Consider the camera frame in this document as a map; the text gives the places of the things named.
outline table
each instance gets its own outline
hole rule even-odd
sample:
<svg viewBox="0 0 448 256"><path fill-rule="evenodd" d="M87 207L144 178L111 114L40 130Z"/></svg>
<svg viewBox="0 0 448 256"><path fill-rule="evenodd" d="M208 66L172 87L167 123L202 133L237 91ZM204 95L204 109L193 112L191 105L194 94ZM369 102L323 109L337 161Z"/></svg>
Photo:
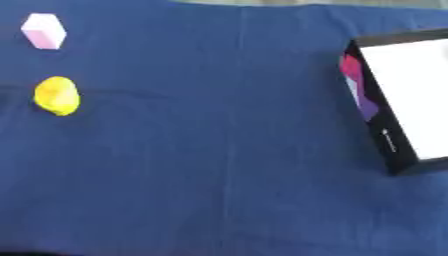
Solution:
<svg viewBox="0 0 448 256"><path fill-rule="evenodd" d="M19 27L57 13L60 51ZM6 0L0 250L107 256L446 255L447 173L392 178L338 71L350 38L435 10ZM31 103L53 75L79 111Z"/></svg>

